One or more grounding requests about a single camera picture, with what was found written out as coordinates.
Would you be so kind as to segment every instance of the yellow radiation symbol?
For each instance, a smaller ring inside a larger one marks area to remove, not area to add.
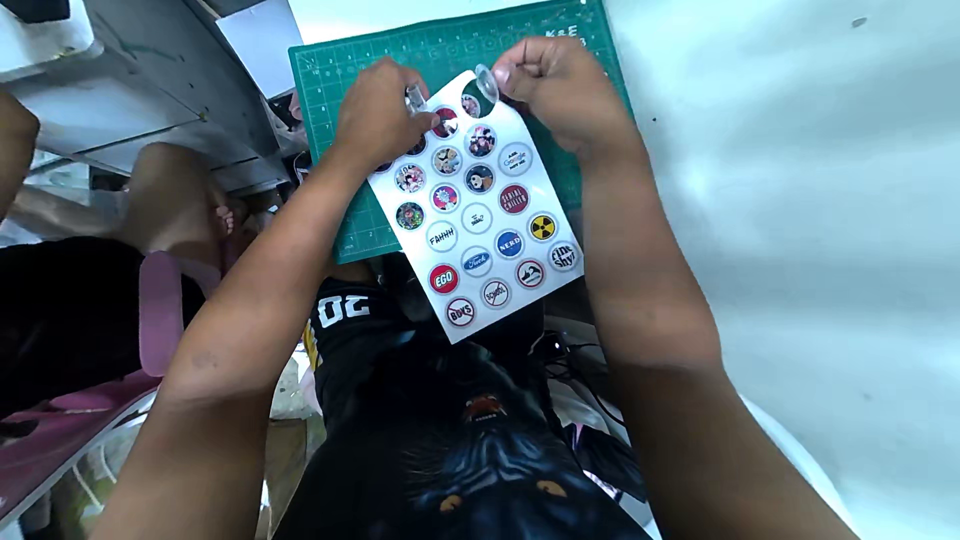
[[[538,215],[530,223],[530,234],[537,240],[545,240],[553,236],[556,230],[557,224],[554,223],[553,218],[548,215]]]

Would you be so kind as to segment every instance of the anime sticker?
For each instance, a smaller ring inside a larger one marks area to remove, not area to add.
[[[407,163],[396,171],[396,187],[405,193],[416,193],[426,184],[426,175],[419,165]]]
[[[483,158],[496,146],[496,133],[493,128],[477,124],[470,128],[467,136],[467,152],[475,158]]]

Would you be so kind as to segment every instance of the cartoon sticker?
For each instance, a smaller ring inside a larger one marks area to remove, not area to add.
[[[446,320],[455,327],[463,328],[472,323],[474,318],[476,308],[466,298],[454,298],[446,305]]]
[[[570,242],[557,242],[550,248],[550,264],[561,272],[572,270],[578,258],[577,248]]]
[[[500,170],[507,176],[520,176],[530,170],[533,164],[534,153],[530,147],[522,142],[511,142],[500,151],[500,159],[497,164]]]
[[[407,163],[396,171],[396,187],[406,193],[416,193],[426,183],[426,175],[419,165]]]
[[[460,202],[460,195],[450,184],[441,184],[433,189],[433,197],[430,198],[433,208],[441,212],[451,212],[457,208]]]
[[[516,258],[523,252],[523,238],[513,229],[501,231],[496,236],[496,251],[504,258]]]
[[[487,165],[473,165],[467,171],[467,189],[482,194],[493,187],[493,171]]]
[[[464,223],[464,229],[468,233],[483,234],[493,224],[493,215],[487,205],[483,203],[470,203],[464,208],[464,213],[460,219]]]
[[[467,136],[467,152],[475,158],[483,158],[496,146],[496,133],[490,126],[477,124],[470,128]]]
[[[543,265],[528,258],[516,266],[516,280],[528,289],[543,283]]]
[[[480,290],[480,297],[483,298],[487,306],[500,309],[510,300],[510,287],[507,286],[505,281],[499,278],[493,278],[484,283],[483,288]]]
[[[464,94],[460,96],[460,105],[463,106],[464,110],[470,116],[474,118],[480,117],[480,100],[477,98],[470,94]]]
[[[440,294],[450,294],[459,282],[456,269],[449,264],[438,264],[430,271],[430,287]]]
[[[457,245],[457,230],[449,221],[438,221],[427,228],[426,243],[433,251],[448,252]]]
[[[490,252],[480,246],[467,248],[461,257],[461,266],[464,272],[474,278],[482,278],[493,268]]]
[[[457,121],[457,112],[450,107],[440,107],[434,112],[440,116],[440,124],[433,129],[433,135],[439,138],[451,138],[457,133],[457,127],[460,123]]]
[[[521,213],[529,204],[530,194],[520,184],[510,184],[500,191],[500,207],[507,213]]]
[[[424,150],[426,150],[426,135],[421,135],[420,142],[415,144],[410,150],[407,150],[407,156],[419,156]]]
[[[557,221],[550,214],[542,213],[530,220],[530,235],[537,240],[549,240],[557,231]]]
[[[433,155],[433,168],[437,169],[437,172],[444,176],[457,174],[463,162],[460,152],[458,152],[456,148],[449,146],[440,148]]]
[[[396,209],[396,223],[407,231],[423,225],[423,209],[417,203],[403,203]]]

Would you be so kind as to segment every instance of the leg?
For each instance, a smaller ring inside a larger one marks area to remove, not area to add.
[[[136,158],[130,206],[114,237],[143,253],[164,250],[219,269],[223,234],[214,209],[222,194],[198,152],[149,144]]]

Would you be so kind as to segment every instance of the white sticker sheet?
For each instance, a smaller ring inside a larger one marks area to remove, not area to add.
[[[584,275],[533,139],[503,102],[483,118],[465,71],[426,102],[442,119],[369,178],[450,343]]]

